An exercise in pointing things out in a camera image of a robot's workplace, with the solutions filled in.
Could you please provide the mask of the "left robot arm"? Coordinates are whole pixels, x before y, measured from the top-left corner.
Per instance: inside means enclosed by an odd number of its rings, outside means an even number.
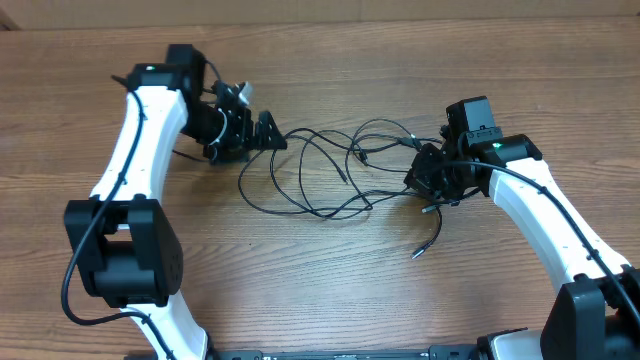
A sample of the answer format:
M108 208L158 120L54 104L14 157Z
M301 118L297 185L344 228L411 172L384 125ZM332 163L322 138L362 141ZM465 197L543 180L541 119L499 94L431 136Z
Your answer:
M63 216L73 251L61 285L64 314L81 326L130 318L156 359L218 356L181 292L183 251L162 208L178 137L202 145L211 165L287 147L270 112L251 118L249 83L205 87L214 67L193 45L171 44L164 62L137 64L119 78L126 111L111 159L89 197L69 201Z

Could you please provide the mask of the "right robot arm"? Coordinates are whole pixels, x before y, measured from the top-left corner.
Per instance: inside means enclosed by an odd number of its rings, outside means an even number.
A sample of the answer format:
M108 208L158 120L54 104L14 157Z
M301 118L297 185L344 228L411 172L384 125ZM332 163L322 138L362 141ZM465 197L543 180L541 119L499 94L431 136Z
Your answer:
M437 141L417 151L404 179L433 210L481 193L518 227L544 266L555 301L540 330L505 330L454 350L459 359L636 359L639 270L588 225L524 134L506 136L480 96L447 107Z

